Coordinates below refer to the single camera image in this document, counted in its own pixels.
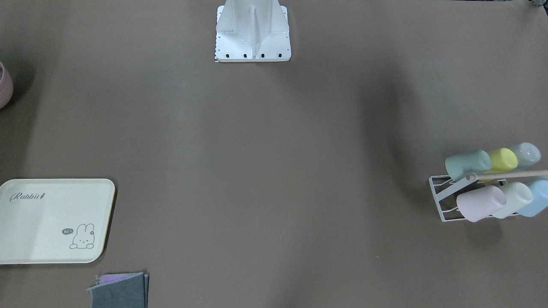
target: mint green cup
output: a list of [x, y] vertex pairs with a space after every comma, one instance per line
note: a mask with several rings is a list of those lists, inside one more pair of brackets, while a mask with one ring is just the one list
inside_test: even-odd
[[489, 154], [483, 150], [462, 153], [446, 159], [447, 174], [453, 181], [459, 181], [472, 173], [487, 172], [492, 166]]

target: wooden stick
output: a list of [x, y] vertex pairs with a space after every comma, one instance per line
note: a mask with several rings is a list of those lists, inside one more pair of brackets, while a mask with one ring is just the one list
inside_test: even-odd
[[502, 178], [524, 178], [527, 176], [548, 176], [548, 170], [536, 170], [536, 171], [520, 171], [520, 172], [506, 172], [506, 173], [484, 173], [484, 174], [470, 174], [466, 178], [469, 180], [489, 180], [489, 179], [502, 179]]

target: gray felt cloth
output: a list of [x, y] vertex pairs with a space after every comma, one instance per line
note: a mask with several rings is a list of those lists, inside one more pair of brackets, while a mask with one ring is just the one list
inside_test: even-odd
[[144, 273], [119, 274], [120, 279], [88, 289], [91, 308], [147, 308], [149, 276]]

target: plastic tray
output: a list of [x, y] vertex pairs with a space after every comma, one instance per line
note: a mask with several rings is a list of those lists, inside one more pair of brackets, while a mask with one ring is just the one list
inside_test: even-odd
[[0, 186], [0, 264], [89, 263], [105, 245], [109, 179], [17, 179]]

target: mug rack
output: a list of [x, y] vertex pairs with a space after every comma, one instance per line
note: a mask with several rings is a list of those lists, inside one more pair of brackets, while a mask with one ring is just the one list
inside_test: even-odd
[[[523, 178], [529, 176], [547, 176], [548, 170], [540, 171], [522, 171], [507, 173], [490, 174], [470, 174], [467, 177], [453, 181], [449, 175], [434, 175], [428, 179], [432, 196], [436, 202], [439, 218], [444, 222], [466, 220], [459, 212], [456, 204], [456, 197], [474, 189], [485, 187], [487, 185], [503, 186], [508, 184], [506, 178]], [[483, 182], [482, 180], [496, 179], [492, 182]]]

